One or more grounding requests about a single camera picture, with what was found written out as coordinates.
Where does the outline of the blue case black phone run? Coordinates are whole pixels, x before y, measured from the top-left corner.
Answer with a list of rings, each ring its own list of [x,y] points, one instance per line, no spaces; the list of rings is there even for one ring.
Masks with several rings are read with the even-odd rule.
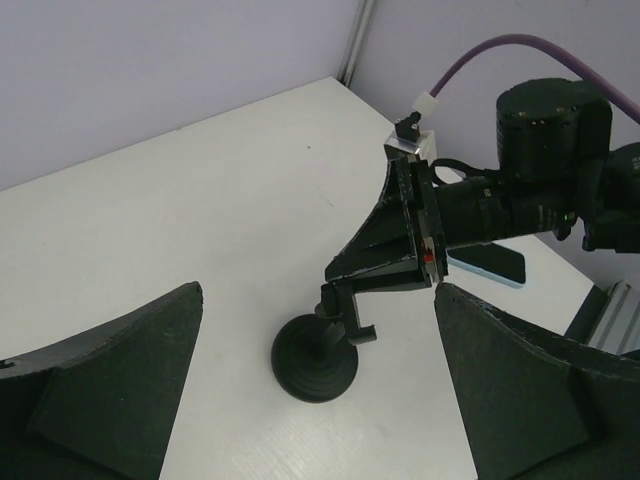
[[[498,244],[468,246],[447,251],[448,260],[471,273],[498,283],[521,288],[526,283],[524,256]]]

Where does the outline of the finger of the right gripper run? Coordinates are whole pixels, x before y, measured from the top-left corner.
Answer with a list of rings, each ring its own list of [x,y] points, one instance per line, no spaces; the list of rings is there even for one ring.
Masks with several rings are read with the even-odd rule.
[[[354,293],[397,292],[431,288],[433,282],[413,254],[341,252],[325,269],[323,294],[339,286]]]
[[[415,248],[406,216],[406,182],[402,175],[407,162],[387,164],[384,185],[377,203],[345,249],[354,263],[399,262],[413,259]]]

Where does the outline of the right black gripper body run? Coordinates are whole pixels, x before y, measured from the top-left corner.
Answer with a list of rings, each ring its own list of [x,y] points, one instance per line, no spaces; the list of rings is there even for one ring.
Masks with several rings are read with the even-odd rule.
[[[412,158],[409,169],[407,233],[409,262],[424,285],[435,285],[448,275],[444,228],[430,166]]]

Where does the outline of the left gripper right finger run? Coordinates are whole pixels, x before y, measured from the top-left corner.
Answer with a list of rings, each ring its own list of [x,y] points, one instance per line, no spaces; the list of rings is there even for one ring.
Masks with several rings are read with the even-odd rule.
[[[591,348],[449,283],[434,306],[478,478],[638,478],[638,352]]]

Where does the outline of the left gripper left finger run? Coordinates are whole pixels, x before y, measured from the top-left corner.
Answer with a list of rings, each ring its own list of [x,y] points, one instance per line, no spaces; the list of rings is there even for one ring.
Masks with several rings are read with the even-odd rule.
[[[1,362],[4,479],[157,479],[203,316],[199,283]]]

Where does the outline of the black phone stand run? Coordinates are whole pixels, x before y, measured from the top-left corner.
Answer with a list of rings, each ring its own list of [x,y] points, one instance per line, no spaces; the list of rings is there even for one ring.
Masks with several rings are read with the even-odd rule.
[[[357,347],[377,339],[374,326],[362,326],[356,291],[350,282],[322,286],[314,312],[288,321],[271,347],[271,368],[292,397],[309,403],[332,401],[356,378]]]

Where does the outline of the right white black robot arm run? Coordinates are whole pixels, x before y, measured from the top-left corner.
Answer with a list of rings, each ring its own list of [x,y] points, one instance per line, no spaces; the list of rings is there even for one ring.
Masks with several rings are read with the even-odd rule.
[[[587,251],[639,250],[639,147],[610,146],[608,99],[584,81],[538,79],[496,103],[499,166],[429,159],[412,114],[385,143],[380,197],[325,280],[356,292],[430,286],[460,248],[584,226]]]

